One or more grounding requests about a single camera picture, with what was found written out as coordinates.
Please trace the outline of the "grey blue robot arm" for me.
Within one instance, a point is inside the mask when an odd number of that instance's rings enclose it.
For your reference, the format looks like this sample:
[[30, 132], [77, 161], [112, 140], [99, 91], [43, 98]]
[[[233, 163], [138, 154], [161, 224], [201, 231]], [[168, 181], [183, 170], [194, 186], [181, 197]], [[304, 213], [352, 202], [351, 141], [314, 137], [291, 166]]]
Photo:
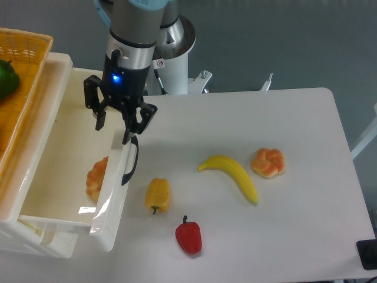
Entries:
[[102, 76], [83, 82], [85, 105], [93, 112], [96, 130], [104, 126], [107, 107], [122, 114], [123, 144], [148, 126], [157, 107], [143, 97], [158, 35], [177, 20], [177, 1], [113, 2]]

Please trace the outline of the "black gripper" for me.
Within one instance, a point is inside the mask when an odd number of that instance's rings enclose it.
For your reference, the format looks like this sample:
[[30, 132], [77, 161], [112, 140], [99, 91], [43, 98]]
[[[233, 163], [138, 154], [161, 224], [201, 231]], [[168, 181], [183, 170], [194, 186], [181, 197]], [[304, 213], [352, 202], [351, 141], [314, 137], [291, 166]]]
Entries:
[[83, 85], [85, 106], [96, 118], [95, 129], [104, 127], [106, 109], [110, 106], [122, 113], [125, 124], [122, 144], [126, 144], [132, 134], [141, 134], [147, 128], [158, 108], [142, 101], [150, 68], [134, 70], [122, 67], [120, 62], [121, 51], [114, 50], [105, 58], [102, 80], [91, 75]]

